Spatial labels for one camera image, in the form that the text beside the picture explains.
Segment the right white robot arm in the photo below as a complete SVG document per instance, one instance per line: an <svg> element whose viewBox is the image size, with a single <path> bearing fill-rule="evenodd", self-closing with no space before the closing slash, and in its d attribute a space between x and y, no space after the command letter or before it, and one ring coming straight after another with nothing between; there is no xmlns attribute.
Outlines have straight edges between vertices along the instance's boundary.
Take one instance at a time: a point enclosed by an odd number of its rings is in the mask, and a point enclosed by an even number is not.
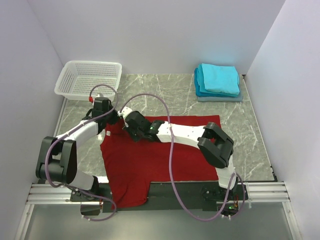
<svg viewBox="0 0 320 240"><path fill-rule="evenodd" d="M236 195L238 180L233 164L234 141L216 123L188 126L157 119L151 122L139 111L128 107L119 111L118 116L124 120L123 129L136 142L141 139L174 142L199 149L205 160L215 167L220 194L225 194L229 188L228 199Z"/></svg>

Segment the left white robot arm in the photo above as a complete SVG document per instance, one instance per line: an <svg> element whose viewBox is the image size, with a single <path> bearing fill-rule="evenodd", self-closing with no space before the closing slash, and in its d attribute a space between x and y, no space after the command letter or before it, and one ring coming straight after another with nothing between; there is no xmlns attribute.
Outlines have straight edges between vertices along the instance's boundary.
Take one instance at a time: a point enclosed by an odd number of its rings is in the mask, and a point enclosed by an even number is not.
<svg viewBox="0 0 320 240"><path fill-rule="evenodd" d="M76 127L64 134L56 137L47 136L42 140L35 169L36 177L47 180L47 167L52 182L99 195L98 178L78 169L77 148L100 134L108 124L117 123L118 119L112 101L107 97L96 97L93 107Z"/></svg>

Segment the red t shirt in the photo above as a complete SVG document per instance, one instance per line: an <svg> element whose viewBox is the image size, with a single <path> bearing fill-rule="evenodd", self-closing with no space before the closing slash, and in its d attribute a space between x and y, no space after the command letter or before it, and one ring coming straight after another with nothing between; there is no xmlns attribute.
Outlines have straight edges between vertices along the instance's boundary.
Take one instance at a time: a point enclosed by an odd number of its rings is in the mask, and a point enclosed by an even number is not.
<svg viewBox="0 0 320 240"><path fill-rule="evenodd" d="M100 145L113 201L118 208L143 205L151 182L168 182L170 143L133 141L124 122L107 125ZM216 181L218 175L195 147L175 144L172 158L175 181Z"/></svg>

